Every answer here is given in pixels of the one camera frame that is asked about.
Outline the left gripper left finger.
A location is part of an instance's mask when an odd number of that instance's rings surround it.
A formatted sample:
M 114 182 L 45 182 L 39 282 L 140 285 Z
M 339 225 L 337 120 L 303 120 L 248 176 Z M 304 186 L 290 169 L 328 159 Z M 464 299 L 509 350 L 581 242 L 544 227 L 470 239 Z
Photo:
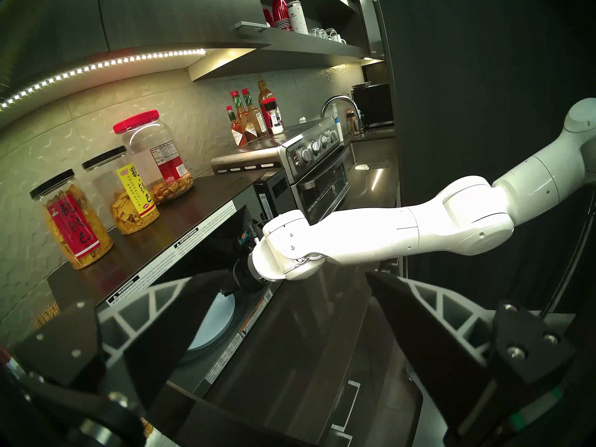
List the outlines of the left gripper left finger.
M 77 410 L 123 396 L 129 410 L 148 409 L 195 338 L 230 271 L 204 272 L 140 290 L 98 312 L 72 303 L 15 347 L 32 395 Z

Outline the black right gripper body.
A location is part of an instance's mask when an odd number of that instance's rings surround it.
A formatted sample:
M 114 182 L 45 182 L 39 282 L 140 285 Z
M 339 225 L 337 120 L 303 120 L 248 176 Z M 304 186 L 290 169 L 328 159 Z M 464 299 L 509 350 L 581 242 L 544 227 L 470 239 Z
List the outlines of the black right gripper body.
M 266 281 L 259 274 L 257 277 L 253 275 L 249 266 L 249 258 L 248 254 L 241 254 L 232 269 L 238 291 L 246 295 L 258 293 L 266 287 Z

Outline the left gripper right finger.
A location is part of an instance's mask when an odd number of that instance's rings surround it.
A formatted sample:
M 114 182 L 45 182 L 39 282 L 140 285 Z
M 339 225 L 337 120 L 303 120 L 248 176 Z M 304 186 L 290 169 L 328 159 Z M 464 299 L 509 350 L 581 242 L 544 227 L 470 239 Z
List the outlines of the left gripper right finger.
M 365 276 L 445 436 L 519 436 L 563 399 L 576 348 L 521 304 L 487 310 L 442 287 Z

